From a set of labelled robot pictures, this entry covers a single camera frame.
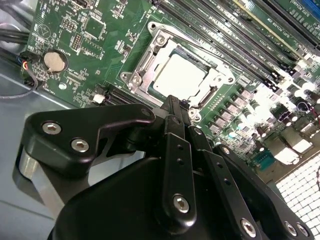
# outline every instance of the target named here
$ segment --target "motherboard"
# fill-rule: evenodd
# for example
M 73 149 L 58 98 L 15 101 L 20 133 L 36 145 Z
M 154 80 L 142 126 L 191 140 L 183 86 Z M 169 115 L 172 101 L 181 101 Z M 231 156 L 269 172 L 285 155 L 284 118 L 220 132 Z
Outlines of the motherboard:
M 173 95 L 212 146 L 296 164 L 319 132 L 320 13 L 299 0 L 39 0 L 40 88 L 78 108 Z

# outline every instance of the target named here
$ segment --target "white perforated panel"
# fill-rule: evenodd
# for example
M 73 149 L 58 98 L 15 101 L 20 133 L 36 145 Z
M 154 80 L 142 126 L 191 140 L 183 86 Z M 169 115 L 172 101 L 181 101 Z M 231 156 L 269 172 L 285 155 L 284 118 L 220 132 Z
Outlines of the white perforated panel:
M 320 191 L 317 185 L 319 165 L 320 155 L 276 185 L 288 207 L 307 224 L 316 240 L 320 240 Z

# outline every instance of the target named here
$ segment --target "cpu socket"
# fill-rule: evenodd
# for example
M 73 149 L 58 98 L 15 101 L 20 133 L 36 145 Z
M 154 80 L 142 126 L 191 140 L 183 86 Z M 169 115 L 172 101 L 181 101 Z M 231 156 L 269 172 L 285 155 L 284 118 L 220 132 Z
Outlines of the cpu socket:
M 200 49 L 188 49 L 175 37 L 198 42 L 169 25 L 151 21 L 147 27 L 153 36 L 149 46 L 133 72 L 120 74 L 132 93 L 158 106 L 173 95 L 193 108 L 202 108 L 223 84 L 234 84 L 233 73 L 221 61 L 209 63 Z

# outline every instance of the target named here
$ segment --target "integrated circuit chip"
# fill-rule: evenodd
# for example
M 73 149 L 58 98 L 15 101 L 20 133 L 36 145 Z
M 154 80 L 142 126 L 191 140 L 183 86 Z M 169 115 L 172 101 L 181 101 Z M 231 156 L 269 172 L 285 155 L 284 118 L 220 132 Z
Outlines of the integrated circuit chip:
M 95 39 L 99 39 L 106 26 L 93 17 L 89 17 L 85 24 L 85 32 Z
M 221 117 L 223 117 L 223 118 L 226 119 L 226 120 L 230 120 L 230 119 L 233 118 L 233 115 L 230 114 L 230 113 L 227 112 L 227 111 L 223 111 L 223 112 L 221 113 Z

